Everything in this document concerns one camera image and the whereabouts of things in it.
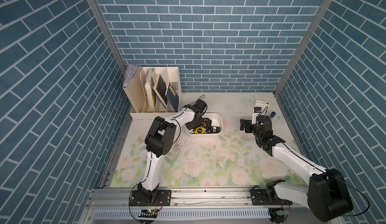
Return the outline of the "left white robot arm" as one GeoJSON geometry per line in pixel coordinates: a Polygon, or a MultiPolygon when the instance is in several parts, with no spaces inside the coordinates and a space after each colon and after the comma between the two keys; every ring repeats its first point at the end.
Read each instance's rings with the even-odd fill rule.
{"type": "Polygon", "coordinates": [[[172,116],[166,118],[158,116],[154,119],[145,138],[147,150],[145,174],[137,186],[140,199],[146,204],[154,203],[157,198],[161,162],[178,139],[175,137],[176,130],[182,130],[184,125],[188,129],[200,126],[206,110],[207,104],[197,101],[193,105],[185,105],[181,111],[172,116]]]}

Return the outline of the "yellow round tape measure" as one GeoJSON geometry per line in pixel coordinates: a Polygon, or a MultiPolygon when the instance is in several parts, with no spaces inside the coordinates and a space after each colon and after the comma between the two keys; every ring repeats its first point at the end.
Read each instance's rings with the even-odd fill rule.
{"type": "Polygon", "coordinates": [[[203,127],[198,127],[195,129],[195,134],[204,134],[205,129],[203,127]]]}

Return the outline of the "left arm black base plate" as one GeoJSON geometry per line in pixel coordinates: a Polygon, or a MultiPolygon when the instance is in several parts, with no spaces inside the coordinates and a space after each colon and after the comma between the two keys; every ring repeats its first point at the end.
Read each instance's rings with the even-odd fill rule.
{"type": "Polygon", "coordinates": [[[161,189],[149,192],[147,190],[134,190],[131,192],[129,199],[129,205],[131,207],[146,207],[146,206],[170,206],[171,201],[171,190],[161,189]]]}

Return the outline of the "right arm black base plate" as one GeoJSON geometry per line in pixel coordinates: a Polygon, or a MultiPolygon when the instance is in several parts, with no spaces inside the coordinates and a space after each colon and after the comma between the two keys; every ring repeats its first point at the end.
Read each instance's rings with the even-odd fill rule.
{"type": "Polygon", "coordinates": [[[251,201],[253,206],[291,206],[293,203],[289,200],[269,198],[265,189],[253,187],[250,190],[251,201]]]}

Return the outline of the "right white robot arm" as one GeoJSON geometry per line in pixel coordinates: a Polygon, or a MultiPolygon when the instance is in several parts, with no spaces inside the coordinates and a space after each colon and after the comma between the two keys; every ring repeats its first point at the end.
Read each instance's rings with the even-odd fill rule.
{"type": "Polygon", "coordinates": [[[286,200],[300,204],[322,222],[353,211],[353,203],[341,172],[320,166],[289,147],[282,138],[274,135],[268,116],[241,119],[240,130],[253,134],[262,150],[282,161],[306,183],[293,185],[282,179],[272,181],[265,189],[267,202],[286,200]]]}

